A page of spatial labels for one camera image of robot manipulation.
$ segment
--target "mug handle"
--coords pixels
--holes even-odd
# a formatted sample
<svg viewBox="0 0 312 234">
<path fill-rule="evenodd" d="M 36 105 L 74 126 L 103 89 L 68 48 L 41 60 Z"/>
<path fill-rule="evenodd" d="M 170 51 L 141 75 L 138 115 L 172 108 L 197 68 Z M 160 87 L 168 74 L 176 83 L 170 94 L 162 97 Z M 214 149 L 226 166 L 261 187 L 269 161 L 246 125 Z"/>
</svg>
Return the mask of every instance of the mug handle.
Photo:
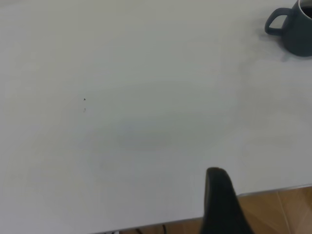
<svg viewBox="0 0 312 234">
<path fill-rule="evenodd" d="M 271 28 L 270 25 L 273 22 L 274 19 L 276 19 L 278 16 L 291 16 L 293 14 L 293 10 L 290 8 L 278 8 L 270 15 L 267 22 L 264 26 L 264 31 L 269 35 L 274 36 L 281 36 L 282 35 L 282 29 L 281 28 Z"/>
</svg>

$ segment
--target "white table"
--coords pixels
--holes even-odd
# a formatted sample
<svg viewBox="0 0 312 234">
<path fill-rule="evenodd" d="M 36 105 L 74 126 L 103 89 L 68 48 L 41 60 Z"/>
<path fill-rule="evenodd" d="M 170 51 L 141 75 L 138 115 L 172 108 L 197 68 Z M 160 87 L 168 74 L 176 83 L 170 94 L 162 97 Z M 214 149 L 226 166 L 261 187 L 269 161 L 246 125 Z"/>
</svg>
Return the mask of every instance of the white table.
<svg viewBox="0 0 312 234">
<path fill-rule="evenodd" d="M 264 33 L 293 4 L 2 1 L 0 232 L 200 217 L 211 166 L 238 194 L 312 183 L 312 60 Z"/>
</svg>

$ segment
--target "dark gray mug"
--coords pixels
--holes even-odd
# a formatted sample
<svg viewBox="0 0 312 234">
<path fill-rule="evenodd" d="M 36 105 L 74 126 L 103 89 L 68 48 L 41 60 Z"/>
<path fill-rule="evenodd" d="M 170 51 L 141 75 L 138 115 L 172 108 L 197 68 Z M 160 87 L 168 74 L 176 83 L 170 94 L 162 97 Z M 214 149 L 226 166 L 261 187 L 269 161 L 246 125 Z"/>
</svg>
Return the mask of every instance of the dark gray mug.
<svg viewBox="0 0 312 234">
<path fill-rule="evenodd" d="M 286 15 L 282 28 L 271 28 L 278 17 Z M 298 0 L 292 9 L 278 8 L 265 23 L 265 32 L 281 36 L 285 48 L 298 56 L 312 56 L 312 0 Z"/>
</svg>

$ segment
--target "wooden floor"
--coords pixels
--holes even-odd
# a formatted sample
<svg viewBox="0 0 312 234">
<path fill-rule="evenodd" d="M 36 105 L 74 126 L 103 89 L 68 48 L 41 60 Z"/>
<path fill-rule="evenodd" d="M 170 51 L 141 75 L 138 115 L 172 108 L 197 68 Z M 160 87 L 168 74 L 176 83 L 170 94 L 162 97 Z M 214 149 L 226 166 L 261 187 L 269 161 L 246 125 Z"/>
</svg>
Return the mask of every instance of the wooden floor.
<svg viewBox="0 0 312 234">
<path fill-rule="evenodd" d="M 245 196 L 239 201 L 255 234 L 312 234 L 312 187 Z M 169 223 L 167 234 L 198 234 L 200 225 L 200 219 Z M 163 234 L 161 225 L 140 230 Z"/>
</svg>

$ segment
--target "black object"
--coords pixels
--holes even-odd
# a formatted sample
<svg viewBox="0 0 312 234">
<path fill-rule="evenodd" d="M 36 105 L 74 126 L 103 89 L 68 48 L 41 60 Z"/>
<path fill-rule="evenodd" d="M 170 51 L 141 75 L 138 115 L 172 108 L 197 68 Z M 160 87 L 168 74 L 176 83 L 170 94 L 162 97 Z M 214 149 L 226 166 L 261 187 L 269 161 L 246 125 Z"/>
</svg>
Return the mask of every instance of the black object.
<svg viewBox="0 0 312 234">
<path fill-rule="evenodd" d="M 238 203 L 226 171 L 206 173 L 205 215 L 200 234 L 254 234 Z"/>
<path fill-rule="evenodd" d="M 278 17 L 286 15 L 282 28 L 271 28 Z M 292 9 L 278 8 L 265 23 L 267 34 L 281 36 L 285 48 L 297 56 L 312 56 L 312 0 L 298 0 Z"/>
</svg>

